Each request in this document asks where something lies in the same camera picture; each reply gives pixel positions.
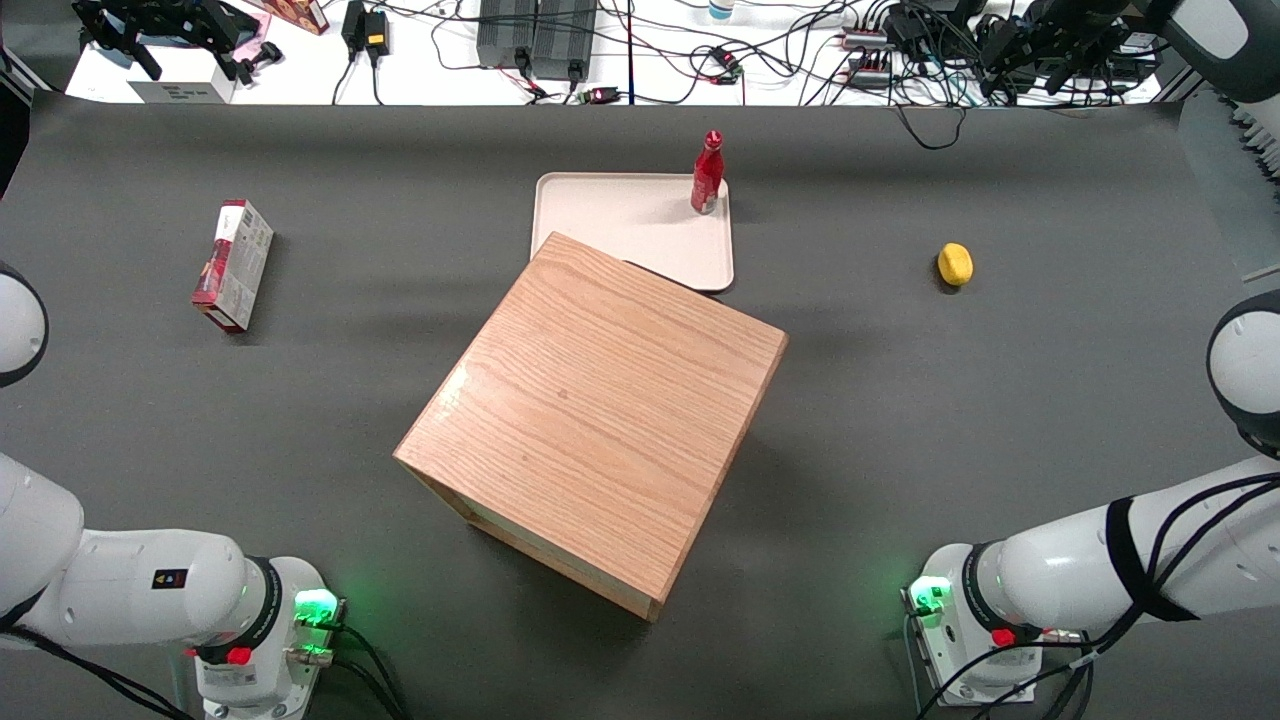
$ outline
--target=wooden box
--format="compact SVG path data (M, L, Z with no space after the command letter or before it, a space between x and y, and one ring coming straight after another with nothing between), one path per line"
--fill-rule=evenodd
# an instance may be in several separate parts
M653 621L786 343L552 234L394 456L468 523Z

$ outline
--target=cardboard box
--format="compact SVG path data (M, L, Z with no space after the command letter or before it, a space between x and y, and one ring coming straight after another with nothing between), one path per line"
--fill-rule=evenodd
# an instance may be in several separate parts
M317 0L247 0L247 3L312 35L323 35L329 29L329 20L324 17L324 8Z
M553 233L394 457L476 528L653 621L786 345Z
M191 304L228 333L248 329L274 234L248 200L223 202L214 252L200 273Z
M227 79L214 56L200 47L148 47L160 63L160 79L151 79L142 65L125 70L129 87L143 102L207 105L230 102L236 81Z

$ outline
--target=white tray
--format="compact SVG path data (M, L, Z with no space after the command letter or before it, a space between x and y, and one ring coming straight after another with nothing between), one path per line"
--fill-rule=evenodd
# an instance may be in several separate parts
M709 215L689 205L694 176L547 173L534 197L529 256L553 232L703 292L733 282L728 183Z

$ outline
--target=green indicator light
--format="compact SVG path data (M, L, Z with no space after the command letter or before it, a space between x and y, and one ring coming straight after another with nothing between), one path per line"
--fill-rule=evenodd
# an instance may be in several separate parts
M920 615L933 615L942 610L943 602L951 594L951 582L946 578L924 575L911 583L908 593L915 598L915 609Z
M293 618L302 623L332 623L338 615L338 597L320 588L293 596Z

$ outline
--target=red and white box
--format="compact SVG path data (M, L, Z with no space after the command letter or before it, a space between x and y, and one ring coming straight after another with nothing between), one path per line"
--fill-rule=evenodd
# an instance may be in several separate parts
M274 234L271 225L248 200L223 202L218 213L214 252L200 272L191 304L229 333L248 329Z
M320 0L248 0L250 5L296 24L311 35L324 35L329 20L324 17Z

